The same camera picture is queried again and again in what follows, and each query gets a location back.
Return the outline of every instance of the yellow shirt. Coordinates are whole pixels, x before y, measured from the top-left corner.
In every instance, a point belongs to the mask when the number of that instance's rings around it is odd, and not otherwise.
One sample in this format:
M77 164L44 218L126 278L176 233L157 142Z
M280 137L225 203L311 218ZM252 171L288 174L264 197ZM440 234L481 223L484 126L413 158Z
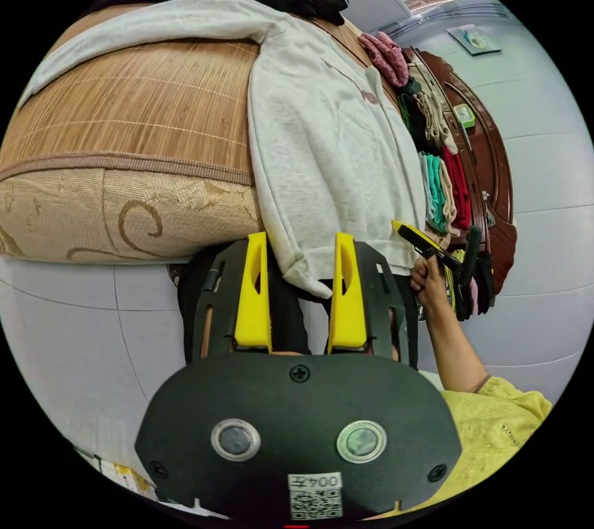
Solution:
M522 393L498 377L491 377L476 394L454 391L441 394L452 412L462 444L456 466L435 495L423 504L373 518L423 509L481 483L518 452L552 407L541 393Z

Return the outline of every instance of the teal clothing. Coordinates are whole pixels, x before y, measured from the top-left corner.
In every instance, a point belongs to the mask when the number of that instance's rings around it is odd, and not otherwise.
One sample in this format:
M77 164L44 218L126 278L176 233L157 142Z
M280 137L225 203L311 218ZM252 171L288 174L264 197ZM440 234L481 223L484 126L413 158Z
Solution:
M429 168L425 152L419 153L419 162L421 163L421 174L423 175L423 187L425 188L425 203L427 207L427 221L433 221L435 217L435 208L431 196L431 187L429 186Z
M429 171L429 187L431 188L431 200L433 203L435 216L429 221L438 232L447 233L446 216L444 215L444 206L446 196L441 186L439 178L439 157L427 155L427 167Z

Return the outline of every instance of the picture frame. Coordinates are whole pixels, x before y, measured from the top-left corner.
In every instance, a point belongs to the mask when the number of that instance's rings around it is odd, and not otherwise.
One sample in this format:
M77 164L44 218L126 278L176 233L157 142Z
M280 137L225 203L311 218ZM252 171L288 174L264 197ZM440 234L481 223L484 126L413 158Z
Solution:
M502 51L500 46L474 24L448 28L447 31L474 57Z

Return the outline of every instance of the person's hand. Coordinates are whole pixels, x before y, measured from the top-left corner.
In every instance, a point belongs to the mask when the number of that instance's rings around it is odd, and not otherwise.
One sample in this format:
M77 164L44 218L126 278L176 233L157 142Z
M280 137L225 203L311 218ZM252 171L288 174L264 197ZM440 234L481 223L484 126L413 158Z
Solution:
M416 298L425 309L448 304L446 277L435 255L416 260L410 270L410 286L417 292Z

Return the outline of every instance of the mattress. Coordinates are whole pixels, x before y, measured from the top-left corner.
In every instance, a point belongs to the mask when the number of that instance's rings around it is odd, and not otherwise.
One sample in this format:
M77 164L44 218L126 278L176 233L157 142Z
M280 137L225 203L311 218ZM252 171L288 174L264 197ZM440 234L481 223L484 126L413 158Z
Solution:
M90 14L51 50L139 7ZM371 65L355 26L314 23ZM250 40L141 45L87 61L30 98L0 149L0 254L174 262L262 231L246 108L258 53Z

